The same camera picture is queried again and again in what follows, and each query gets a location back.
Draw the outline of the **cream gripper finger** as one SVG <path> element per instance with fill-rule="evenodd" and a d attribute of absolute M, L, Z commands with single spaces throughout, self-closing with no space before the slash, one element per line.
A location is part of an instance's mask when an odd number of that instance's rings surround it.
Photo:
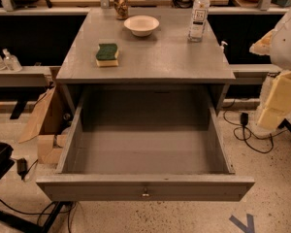
<path fill-rule="evenodd" d="M 273 30 L 270 30 L 256 43 L 252 44 L 249 51 L 257 55 L 269 55 L 271 52 L 273 32 Z"/>
<path fill-rule="evenodd" d="M 265 130 L 275 130 L 291 112 L 291 71 L 269 74 L 260 93 L 256 124 Z"/>

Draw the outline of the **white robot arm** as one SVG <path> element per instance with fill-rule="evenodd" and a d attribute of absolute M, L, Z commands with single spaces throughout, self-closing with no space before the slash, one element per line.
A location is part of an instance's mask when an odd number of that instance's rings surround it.
<path fill-rule="evenodd" d="M 291 112 L 291 8 L 249 51 L 268 55 L 273 65 L 281 69 L 277 76 L 263 82 L 255 114 L 256 127 L 273 132 Z"/>

